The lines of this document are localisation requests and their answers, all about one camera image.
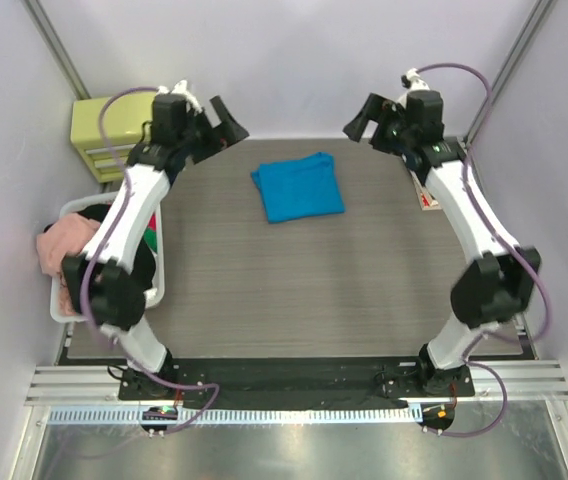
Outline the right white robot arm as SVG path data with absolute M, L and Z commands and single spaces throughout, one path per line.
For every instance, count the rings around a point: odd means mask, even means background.
M 343 129 L 358 142 L 367 125 L 375 123 L 371 147 L 402 158 L 435 197 L 467 262 L 450 292 L 449 319 L 418 354 L 413 378 L 418 391 L 429 396 L 449 393 L 463 379 L 464 362 L 479 340 L 527 309 L 532 276 L 541 265 L 537 249 L 520 246 L 482 194 L 474 192 L 466 152 L 455 138 L 445 136 L 442 116 L 437 91 L 410 91 L 400 101 L 371 93 Z

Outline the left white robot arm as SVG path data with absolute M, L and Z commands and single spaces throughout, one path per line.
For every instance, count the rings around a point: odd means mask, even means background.
M 124 352 L 134 378 L 179 389 L 170 350 L 155 336 L 145 314 L 144 289 L 132 271 L 139 244 L 157 207 L 187 164 L 198 164 L 248 138 L 221 97 L 210 104 L 218 124 L 189 91 L 156 91 L 151 118 L 122 160 L 113 158 L 123 181 L 98 231 L 78 254 L 62 260 L 74 306 L 92 332 Z

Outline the blue t shirt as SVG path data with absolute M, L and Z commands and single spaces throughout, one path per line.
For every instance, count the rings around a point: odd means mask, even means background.
M 250 177 L 270 224 L 345 212 L 334 157 L 328 153 L 260 164 Z

